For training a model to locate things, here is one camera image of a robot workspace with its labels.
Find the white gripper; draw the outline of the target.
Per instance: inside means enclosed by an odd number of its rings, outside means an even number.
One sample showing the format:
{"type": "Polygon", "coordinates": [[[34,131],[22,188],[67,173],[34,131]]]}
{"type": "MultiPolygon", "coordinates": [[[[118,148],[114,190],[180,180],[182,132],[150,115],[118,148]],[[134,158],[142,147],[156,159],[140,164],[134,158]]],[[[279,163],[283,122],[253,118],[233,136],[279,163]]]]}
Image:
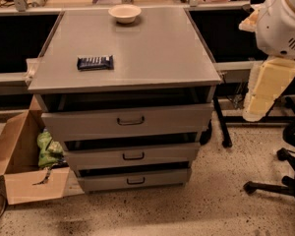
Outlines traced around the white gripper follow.
{"type": "MultiPolygon", "coordinates": [[[[239,30],[255,32],[259,11],[255,9],[243,20],[239,24],[239,30]]],[[[255,65],[248,81],[243,118],[249,122],[260,121],[294,78],[295,60],[269,57],[261,65],[255,65]]]]}

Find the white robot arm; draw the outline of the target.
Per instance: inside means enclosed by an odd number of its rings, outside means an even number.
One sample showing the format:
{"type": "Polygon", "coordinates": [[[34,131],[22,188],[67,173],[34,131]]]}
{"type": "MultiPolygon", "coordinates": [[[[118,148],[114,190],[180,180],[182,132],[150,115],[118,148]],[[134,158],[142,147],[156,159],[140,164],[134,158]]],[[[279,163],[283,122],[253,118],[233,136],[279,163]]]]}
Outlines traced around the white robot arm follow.
{"type": "Polygon", "coordinates": [[[244,100],[243,118],[257,122],[295,78],[295,0],[265,0],[239,29],[253,32],[267,55],[252,68],[244,100]]]}

